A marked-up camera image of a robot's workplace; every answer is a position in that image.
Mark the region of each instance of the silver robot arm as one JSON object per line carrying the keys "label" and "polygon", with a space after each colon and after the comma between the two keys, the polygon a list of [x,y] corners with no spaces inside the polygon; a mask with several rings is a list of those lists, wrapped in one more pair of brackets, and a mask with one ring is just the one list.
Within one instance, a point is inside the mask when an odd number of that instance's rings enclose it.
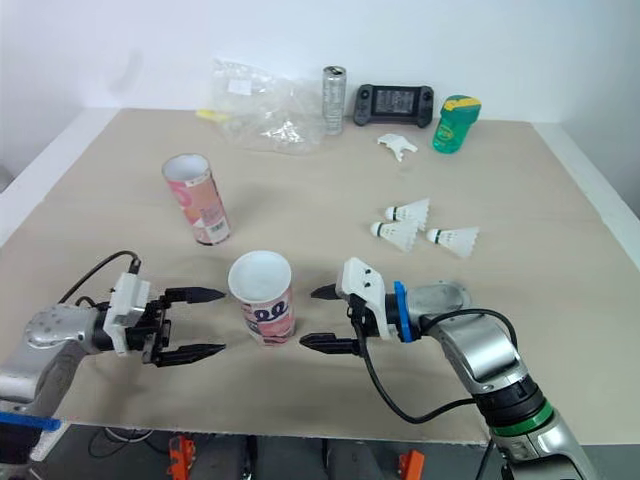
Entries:
{"label": "silver robot arm", "polygon": [[491,437],[507,460],[505,478],[600,478],[495,319],[457,317],[435,325],[428,334],[438,340],[458,378],[476,399]]}
{"label": "silver robot arm", "polygon": [[165,351],[171,332],[166,315],[172,303],[210,302],[224,293],[199,287],[169,288],[158,299],[147,301],[149,283],[137,275],[137,258],[134,267],[121,274],[109,302],[90,308],[59,303],[35,315],[17,348],[0,364],[0,480],[26,476],[29,454],[42,431],[60,425],[51,417],[85,356],[111,350],[120,356],[141,351],[142,363],[166,367],[193,363],[225,348],[194,344]]}
{"label": "silver robot arm", "polygon": [[[317,289],[312,297],[346,300],[347,315],[358,334],[358,340],[338,339],[332,333],[304,336],[300,343],[313,350],[350,353],[367,362],[362,338],[390,340],[397,336],[403,343],[423,336],[435,338],[507,461],[502,472],[505,480],[600,479],[571,430],[529,375],[517,345],[496,321],[506,320],[504,316],[468,308],[470,299],[464,288],[440,282],[406,290],[395,282],[394,293],[387,294],[382,276],[352,258],[336,284]],[[508,320],[506,324],[515,341],[515,331]]]}

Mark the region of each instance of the table edge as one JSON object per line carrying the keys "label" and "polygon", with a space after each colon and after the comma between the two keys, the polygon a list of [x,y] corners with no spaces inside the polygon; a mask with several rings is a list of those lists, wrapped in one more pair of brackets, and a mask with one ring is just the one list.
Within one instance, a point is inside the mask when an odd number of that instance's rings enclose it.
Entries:
{"label": "table edge", "polygon": [[558,123],[532,123],[640,271],[640,219]]}
{"label": "table edge", "polygon": [[120,111],[87,108],[0,193],[0,247]]}

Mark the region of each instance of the pink pringles can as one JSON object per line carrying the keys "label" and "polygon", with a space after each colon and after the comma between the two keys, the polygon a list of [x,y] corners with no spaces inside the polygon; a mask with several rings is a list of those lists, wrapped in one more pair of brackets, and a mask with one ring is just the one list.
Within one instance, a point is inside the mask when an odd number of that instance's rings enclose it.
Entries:
{"label": "pink pringles can", "polygon": [[215,245],[229,238],[229,221],[206,158],[195,153],[178,155],[167,160],[162,174],[198,243]]}
{"label": "pink pringles can", "polygon": [[285,343],[295,331],[291,266],[279,253],[256,250],[229,270],[229,290],[240,301],[251,335],[262,345]]}

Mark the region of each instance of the badminton shuttlecock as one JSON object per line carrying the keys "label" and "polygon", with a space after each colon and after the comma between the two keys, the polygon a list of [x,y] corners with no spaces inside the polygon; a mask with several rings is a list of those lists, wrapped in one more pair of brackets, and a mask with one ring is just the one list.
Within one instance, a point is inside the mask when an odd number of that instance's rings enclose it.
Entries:
{"label": "badminton shuttlecock", "polygon": [[413,220],[418,224],[419,230],[425,230],[427,215],[429,214],[429,199],[423,198],[417,202],[402,207],[389,207],[384,211],[387,220]]}
{"label": "badminton shuttlecock", "polygon": [[411,220],[394,223],[376,222],[371,225],[371,234],[374,237],[384,238],[403,252],[411,251],[417,233],[418,225]]}
{"label": "badminton shuttlecock", "polygon": [[402,135],[396,135],[395,133],[387,133],[386,135],[378,138],[378,145],[381,143],[384,143],[387,148],[393,151],[396,156],[396,160],[399,162],[401,162],[403,158],[402,150],[409,150],[414,153],[418,151],[418,147],[409,143],[409,141]]}
{"label": "badminton shuttlecock", "polygon": [[448,248],[461,258],[467,258],[473,251],[479,231],[478,227],[459,228],[457,230],[432,228],[427,232],[427,240]]}

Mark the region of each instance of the white cable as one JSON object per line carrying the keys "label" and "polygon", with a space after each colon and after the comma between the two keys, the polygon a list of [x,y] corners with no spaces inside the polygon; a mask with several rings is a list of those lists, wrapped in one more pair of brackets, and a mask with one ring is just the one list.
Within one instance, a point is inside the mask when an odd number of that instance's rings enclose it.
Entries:
{"label": "white cable", "polygon": [[35,471],[33,468],[30,468],[30,469],[29,469],[29,473],[30,473],[31,475],[33,475],[34,477],[36,477],[36,479],[37,479],[37,480],[44,480],[44,478],[42,478],[40,475],[38,475],[38,474],[36,473],[36,471]]}
{"label": "white cable", "polygon": [[104,430],[109,435],[111,435],[113,438],[115,438],[116,440],[118,440],[120,442],[123,442],[123,443],[138,443],[138,442],[142,442],[142,441],[146,440],[147,438],[149,438],[151,436],[151,434],[153,433],[153,430],[149,430],[149,431],[147,431],[147,433],[143,433],[142,436],[140,436],[140,437],[127,438],[127,437],[123,437],[121,435],[118,435],[113,430],[111,430],[109,427],[104,427]]}

